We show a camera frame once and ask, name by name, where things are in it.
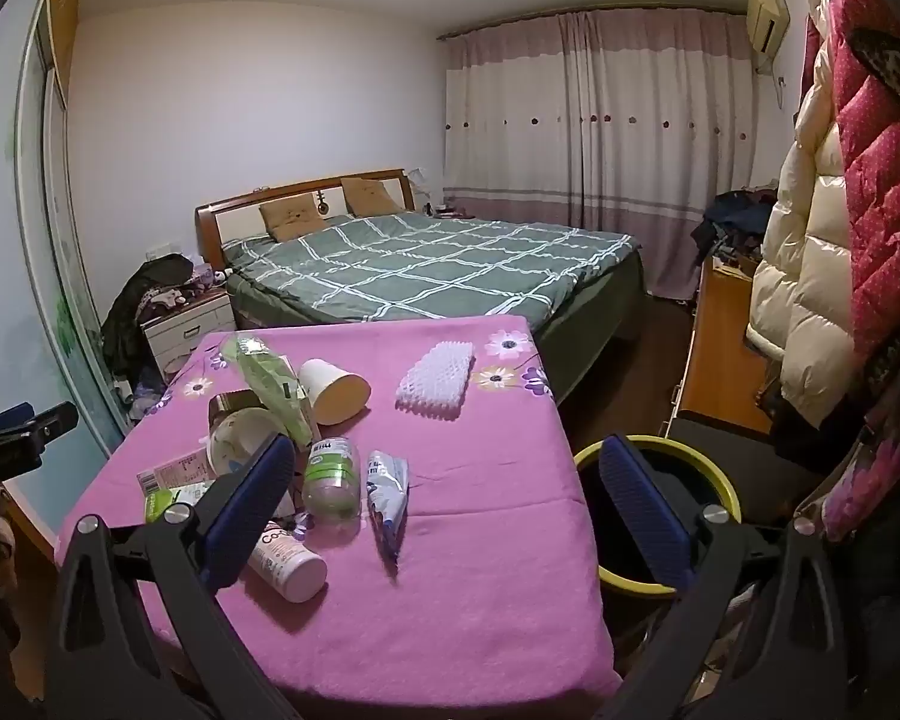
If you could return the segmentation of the green coconut water bottle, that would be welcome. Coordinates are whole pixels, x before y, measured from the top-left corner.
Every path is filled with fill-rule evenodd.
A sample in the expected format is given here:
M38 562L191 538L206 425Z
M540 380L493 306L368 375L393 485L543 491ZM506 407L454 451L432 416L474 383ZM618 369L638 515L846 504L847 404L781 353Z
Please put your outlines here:
M185 486L178 486L178 488L154 489L144 496L144 522L157 522L172 505L198 504L199 499L212 486L214 486L212 481L199 481L199 483L185 484Z

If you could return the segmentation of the white pink drink bottle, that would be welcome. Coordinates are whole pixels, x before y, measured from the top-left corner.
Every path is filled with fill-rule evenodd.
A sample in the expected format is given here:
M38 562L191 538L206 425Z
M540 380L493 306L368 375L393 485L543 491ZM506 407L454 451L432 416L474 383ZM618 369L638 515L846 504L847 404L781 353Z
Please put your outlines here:
M322 556L274 522L269 522L256 540L248 565L284 600L295 605L312 600L328 580Z

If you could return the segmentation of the pink strawberry milk carton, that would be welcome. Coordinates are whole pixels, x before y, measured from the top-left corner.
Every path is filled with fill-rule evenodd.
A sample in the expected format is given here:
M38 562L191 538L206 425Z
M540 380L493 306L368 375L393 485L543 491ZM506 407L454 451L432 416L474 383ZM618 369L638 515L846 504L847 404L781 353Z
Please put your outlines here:
M162 465L136 475L142 494L155 493L159 489L175 489L188 484L205 483L214 478L215 471L209 463L205 449L198 449L196 452L165 461Z

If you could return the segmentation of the brown plastic tray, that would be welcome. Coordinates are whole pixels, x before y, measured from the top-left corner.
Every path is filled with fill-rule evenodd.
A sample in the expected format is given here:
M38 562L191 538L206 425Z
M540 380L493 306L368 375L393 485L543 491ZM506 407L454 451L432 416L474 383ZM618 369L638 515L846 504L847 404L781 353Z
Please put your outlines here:
M222 419L226 419L227 416L233 415L237 411L260 408L260 406L260 399L251 390L235 390L235 392L214 395L208 405L208 429L214 431L221 424Z

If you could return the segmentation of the clear green label bottle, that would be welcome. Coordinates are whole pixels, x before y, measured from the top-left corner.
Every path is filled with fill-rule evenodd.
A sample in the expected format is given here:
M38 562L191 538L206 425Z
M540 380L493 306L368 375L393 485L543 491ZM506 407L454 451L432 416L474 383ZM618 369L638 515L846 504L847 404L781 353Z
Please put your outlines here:
M304 472L302 500L317 525L349 525L361 513L361 468L347 437L312 445Z

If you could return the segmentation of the green white carton box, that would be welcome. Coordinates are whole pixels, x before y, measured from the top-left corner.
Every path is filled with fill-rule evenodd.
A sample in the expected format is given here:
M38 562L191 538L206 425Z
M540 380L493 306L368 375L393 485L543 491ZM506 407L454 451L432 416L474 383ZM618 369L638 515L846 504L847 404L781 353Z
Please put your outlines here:
M237 366L247 387L278 418L299 449L308 449L320 438L304 384L283 356L247 333L235 333L222 344L222 356Z

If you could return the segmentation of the blue white snack wrapper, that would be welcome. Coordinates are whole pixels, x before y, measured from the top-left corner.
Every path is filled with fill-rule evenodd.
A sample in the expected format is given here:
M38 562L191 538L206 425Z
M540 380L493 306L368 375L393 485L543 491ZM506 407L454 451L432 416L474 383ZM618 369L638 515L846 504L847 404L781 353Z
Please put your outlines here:
M367 505L383 559L391 566L400 559L408 512L408 461L374 450L367 460Z

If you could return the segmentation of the white paper cup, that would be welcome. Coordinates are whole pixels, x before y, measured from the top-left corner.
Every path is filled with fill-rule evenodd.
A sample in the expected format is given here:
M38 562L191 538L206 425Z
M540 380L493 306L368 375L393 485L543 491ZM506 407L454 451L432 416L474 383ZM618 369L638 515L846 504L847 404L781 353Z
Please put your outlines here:
M372 394L363 377L320 358L307 359L299 369L299 379L320 426L336 426L354 418Z

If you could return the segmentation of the yellow rim trash bin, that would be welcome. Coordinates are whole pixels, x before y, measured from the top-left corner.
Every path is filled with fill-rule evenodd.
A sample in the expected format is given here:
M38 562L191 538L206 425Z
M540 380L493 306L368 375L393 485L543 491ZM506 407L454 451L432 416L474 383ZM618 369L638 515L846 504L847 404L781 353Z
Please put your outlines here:
M589 505L600 582L624 595L671 598L706 555L701 518L713 505L738 522L740 499L715 461L678 440L611 434L574 455L580 476L595 472Z

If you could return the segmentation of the black clothes pile on nightstand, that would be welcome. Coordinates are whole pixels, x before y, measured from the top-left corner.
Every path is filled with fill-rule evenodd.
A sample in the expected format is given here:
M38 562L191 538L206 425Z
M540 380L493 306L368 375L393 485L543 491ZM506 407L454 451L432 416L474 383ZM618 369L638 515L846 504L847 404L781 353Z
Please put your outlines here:
M131 387L139 382L142 369L151 364L146 335L137 323L137 309L151 289L176 288L193 275L193 263L182 254L169 254L144 262L126 281L102 325L103 359L115 379Z

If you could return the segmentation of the sliding wardrobe door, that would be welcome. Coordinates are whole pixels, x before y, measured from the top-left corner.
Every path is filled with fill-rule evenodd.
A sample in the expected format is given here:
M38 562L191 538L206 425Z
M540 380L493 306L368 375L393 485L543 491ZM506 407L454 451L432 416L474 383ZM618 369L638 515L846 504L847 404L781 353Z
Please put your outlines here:
M50 0L27 0L16 93L14 167L23 263L61 396L103 455L130 423L103 364L100 320L77 232L69 181L68 106L50 34Z

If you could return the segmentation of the white nightstand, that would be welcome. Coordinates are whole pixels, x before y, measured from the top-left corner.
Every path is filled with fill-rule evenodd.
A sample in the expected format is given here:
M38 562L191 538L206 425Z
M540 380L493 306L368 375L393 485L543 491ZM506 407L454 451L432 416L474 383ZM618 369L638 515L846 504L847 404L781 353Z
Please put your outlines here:
M208 333L232 332L234 328L232 305L224 288L211 289L170 314L142 324L155 366L165 383L180 372Z

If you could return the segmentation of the pink floral tablecloth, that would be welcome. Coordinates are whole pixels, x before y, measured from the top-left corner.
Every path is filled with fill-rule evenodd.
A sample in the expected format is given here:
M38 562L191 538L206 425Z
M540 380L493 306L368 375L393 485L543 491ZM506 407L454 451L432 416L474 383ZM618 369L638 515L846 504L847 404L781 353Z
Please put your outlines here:
M306 712L577 715L621 684L596 546L548 374L517 316L270 328L290 364L362 377L328 465L361 515L313 525L322 589L286 600L245 571L221 606L266 678Z

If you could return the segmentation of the wooden desk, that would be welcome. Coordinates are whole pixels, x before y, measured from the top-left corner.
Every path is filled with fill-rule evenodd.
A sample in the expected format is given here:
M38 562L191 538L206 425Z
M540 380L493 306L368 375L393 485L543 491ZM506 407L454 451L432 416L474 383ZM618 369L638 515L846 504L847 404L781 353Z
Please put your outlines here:
M770 417L759 408L766 360L746 343L751 281L736 271L701 266L686 371L674 400L675 418L766 440Z

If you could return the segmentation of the cream puffer jacket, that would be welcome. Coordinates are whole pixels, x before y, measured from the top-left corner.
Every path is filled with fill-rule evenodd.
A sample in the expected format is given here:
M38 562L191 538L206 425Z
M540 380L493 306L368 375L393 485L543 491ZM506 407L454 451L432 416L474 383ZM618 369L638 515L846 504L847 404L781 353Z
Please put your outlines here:
M746 339L781 366L782 395L818 427L857 371L850 321L850 241L844 163L821 44L751 282Z

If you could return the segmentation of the left brown pillow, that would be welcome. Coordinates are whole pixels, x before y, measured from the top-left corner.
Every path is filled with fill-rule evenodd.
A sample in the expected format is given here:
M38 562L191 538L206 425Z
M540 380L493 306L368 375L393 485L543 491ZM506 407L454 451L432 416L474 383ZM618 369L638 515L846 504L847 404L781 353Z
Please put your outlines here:
M292 241L328 227L318 213L312 192L263 203L260 213L266 231L276 242Z

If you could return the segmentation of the brown pillow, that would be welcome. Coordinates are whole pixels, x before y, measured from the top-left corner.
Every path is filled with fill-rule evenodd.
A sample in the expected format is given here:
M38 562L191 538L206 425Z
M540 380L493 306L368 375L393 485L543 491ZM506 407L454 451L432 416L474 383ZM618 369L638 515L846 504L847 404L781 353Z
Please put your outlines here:
M318 213L312 192L263 203L260 213L266 231L276 242L292 241L328 227Z
M375 179L349 177L341 181L344 201L352 215L359 218L403 213L404 208L391 197L385 185Z

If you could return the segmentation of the bed with green quilt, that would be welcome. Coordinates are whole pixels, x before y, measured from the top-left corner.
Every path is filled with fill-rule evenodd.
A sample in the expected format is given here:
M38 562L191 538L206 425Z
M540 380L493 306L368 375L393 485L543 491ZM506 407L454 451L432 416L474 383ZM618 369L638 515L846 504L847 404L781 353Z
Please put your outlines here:
M375 179L403 213L354 216L341 181ZM276 242L260 206L312 192L328 227ZM244 328L484 317L476 379L566 398L617 340L635 335L647 293L639 245L621 232L425 213L401 169L258 188L198 206L198 250L226 275Z

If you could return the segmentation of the right brown pillow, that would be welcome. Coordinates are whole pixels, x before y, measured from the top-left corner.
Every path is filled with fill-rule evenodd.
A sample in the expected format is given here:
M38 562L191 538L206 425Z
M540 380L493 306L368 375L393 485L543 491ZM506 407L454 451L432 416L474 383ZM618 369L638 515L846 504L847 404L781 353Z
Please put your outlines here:
M404 208L391 197L385 185L375 179L349 177L341 181L344 201L352 215L359 218L403 213Z

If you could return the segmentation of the dark clothes pile on desk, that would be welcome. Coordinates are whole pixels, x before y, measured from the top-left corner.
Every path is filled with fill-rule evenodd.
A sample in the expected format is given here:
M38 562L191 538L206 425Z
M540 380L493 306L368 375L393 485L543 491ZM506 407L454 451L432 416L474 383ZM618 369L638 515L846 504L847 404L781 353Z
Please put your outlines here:
M730 263L756 263L775 200L775 188L738 188L717 195L691 232L697 245L694 263L702 265L713 255Z

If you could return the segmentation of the red quilted jacket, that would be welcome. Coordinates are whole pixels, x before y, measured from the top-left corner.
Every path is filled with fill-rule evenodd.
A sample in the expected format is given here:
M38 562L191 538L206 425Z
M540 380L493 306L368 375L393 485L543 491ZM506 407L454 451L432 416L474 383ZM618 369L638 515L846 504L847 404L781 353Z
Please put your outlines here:
M844 158L850 325L865 359L900 325L900 100L850 48L857 28L900 37L884 0L827 0L834 106Z

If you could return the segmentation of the pink white curtain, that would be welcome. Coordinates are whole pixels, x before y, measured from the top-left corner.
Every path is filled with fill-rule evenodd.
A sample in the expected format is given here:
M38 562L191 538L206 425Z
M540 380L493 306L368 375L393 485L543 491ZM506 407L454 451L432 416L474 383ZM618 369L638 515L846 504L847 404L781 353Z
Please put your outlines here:
M486 220L626 232L647 289L690 298L691 232L754 163L743 16L572 11L445 45L445 201Z

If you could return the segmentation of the wall air conditioner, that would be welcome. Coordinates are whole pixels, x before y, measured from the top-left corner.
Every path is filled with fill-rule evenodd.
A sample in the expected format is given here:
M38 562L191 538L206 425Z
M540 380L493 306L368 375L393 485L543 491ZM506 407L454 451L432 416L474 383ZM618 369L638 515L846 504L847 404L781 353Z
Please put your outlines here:
M751 44L752 65L758 75L772 70L772 62L781 48L790 11L785 0L748 0L746 31Z

